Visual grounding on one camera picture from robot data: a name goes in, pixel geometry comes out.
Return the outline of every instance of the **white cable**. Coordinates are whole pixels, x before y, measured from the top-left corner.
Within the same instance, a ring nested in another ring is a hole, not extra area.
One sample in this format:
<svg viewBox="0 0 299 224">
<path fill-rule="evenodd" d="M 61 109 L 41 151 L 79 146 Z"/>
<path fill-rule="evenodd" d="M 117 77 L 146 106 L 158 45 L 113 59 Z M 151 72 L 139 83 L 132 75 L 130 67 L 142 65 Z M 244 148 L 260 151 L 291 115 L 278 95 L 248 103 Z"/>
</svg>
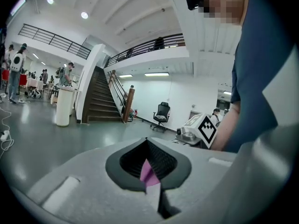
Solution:
<svg viewBox="0 0 299 224">
<path fill-rule="evenodd" d="M 7 117 L 5 117 L 5 118 L 2 119 L 2 125 L 8 127 L 8 131 L 9 131 L 9 130 L 10 130 L 10 126 L 5 125 L 5 124 L 3 123 L 3 120 L 9 118 L 9 117 L 11 116 L 11 112 L 3 110 L 1 107 L 0 107 L 0 110 L 2 110 L 2 111 L 5 112 L 5 113 L 9 113 L 9 115 L 8 115 Z M 9 145 L 8 145 L 7 147 L 3 147 L 3 144 L 4 144 L 5 142 L 9 142 Z M 0 155 L 0 160 L 1 160 L 1 157 L 2 157 L 2 155 L 4 154 L 4 152 L 7 151 L 13 144 L 14 144 L 14 140 L 11 139 L 10 132 L 9 132 L 9 135 L 8 135 L 7 139 L 1 143 L 1 149 L 3 150 L 3 152 L 2 152 L 2 154 Z"/>
</svg>

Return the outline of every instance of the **metal railing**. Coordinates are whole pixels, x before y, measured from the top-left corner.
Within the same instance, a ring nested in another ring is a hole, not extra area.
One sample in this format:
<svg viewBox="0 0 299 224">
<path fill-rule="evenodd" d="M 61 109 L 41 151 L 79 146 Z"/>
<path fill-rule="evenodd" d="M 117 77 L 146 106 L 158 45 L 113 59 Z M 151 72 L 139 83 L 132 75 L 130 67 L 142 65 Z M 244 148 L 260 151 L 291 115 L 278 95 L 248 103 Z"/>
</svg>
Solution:
<svg viewBox="0 0 299 224">
<path fill-rule="evenodd" d="M 28 24 L 23 24 L 23 27 L 18 35 L 26 36 L 31 39 L 47 43 L 67 52 L 71 52 L 86 60 L 89 56 L 89 53 L 91 52 L 90 49 L 81 46 L 80 44 L 75 43 L 67 38 Z"/>
<path fill-rule="evenodd" d="M 128 50 L 121 52 L 116 56 L 111 57 L 107 66 L 113 65 L 117 62 L 143 53 L 177 46 L 185 46 L 185 40 L 182 33 L 159 37 L 149 42 L 144 42 L 140 45 L 134 46 Z"/>
<path fill-rule="evenodd" d="M 128 118 L 129 118 L 129 114 L 130 114 L 130 110 L 131 110 L 131 105 L 132 105 L 132 101 L 133 101 L 133 97 L 134 97 L 134 92 L 135 90 L 130 88 L 129 93 L 126 93 L 125 90 L 123 89 L 119 79 L 117 78 L 117 76 L 115 75 L 115 70 L 108 72 L 109 75 L 109 86 L 112 83 L 115 92 L 117 94 L 117 97 L 119 98 L 122 107 L 123 107 L 123 115 L 121 115 L 122 121 L 124 123 L 127 123 Z"/>
</svg>

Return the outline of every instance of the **blue shirt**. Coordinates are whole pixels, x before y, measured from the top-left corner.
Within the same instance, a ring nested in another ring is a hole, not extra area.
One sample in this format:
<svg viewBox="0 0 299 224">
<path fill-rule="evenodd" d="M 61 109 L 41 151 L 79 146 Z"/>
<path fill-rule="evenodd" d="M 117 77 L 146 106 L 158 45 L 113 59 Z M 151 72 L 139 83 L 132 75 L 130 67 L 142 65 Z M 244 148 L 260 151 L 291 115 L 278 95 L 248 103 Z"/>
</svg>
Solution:
<svg viewBox="0 0 299 224">
<path fill-rule="evenodd" d="M 238 152 L 243 143 L 278 125 L 262 92 L 293 46 L 274 8 L 266 0 L 249 0 L 232 70 L 231 103 L 240 101 L 241 111 L 225 151 Z"/>
</svg>

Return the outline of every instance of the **office chair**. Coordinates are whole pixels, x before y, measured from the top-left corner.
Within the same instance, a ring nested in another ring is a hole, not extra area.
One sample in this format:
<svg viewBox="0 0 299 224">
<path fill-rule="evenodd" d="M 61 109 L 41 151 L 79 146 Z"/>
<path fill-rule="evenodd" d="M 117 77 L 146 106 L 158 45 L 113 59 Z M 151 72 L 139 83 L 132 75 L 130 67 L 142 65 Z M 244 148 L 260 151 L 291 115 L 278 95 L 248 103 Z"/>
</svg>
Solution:
<svg viewBox="0 0 299 224">
<path fill-rule="evenodd" d="M 168 106 L 168 103 L 166 102 L 161 102 L 160 105 L 158 105 L 158 112 L 157 112 L 157 115 L 155 115 L 156 112 L 154 112 L 154 120 L 158 121 L 158 124 L 153 124 L 153 125 L 150 125 L 150 127 L 152 126 L 155 126 L 153 127 L 153 130 L 155 128 L 161 128 L 163 129 L 163 132 L 165 132 L 166 128 L 165 127 L 162 127 L 161 125 L 163 125 L 162 123 L 167 123 L 168 122 L 168 112 L 170 110 L 170 107 Z"/>
</svg>

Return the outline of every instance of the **floor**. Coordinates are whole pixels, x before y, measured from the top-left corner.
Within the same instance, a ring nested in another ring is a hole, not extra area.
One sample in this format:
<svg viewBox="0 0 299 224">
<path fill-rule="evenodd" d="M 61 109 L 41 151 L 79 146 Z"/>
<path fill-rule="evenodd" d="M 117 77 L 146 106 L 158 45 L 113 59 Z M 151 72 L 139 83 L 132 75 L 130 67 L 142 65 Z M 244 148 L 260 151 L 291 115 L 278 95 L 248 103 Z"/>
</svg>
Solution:
<svg viewBox="0 0 299 224">
<path fill-rule="evenodd" d="M 23 193 L 45 174 L 81 152 L 138 137 L 175 138 L 174 132 L 152 131 L 149 123 L 140 120 L 127 124 L 81 125 L 76 124 L 72 115 L 70 125 L 61 128 L 55 125 L 55 106 L 42 99 L 14 105 L 3 98 L 0 107 L 12 113 L 4 123 L 10 125 L 14 139 L 14 145 L 0 160 L 0 170 L 7 182 Z M 0 110 L 0 118 L 4 117 L 6 113 Z M 0 124 L 0 131 L 3 130 L 6 128 Z"/>
</svg>

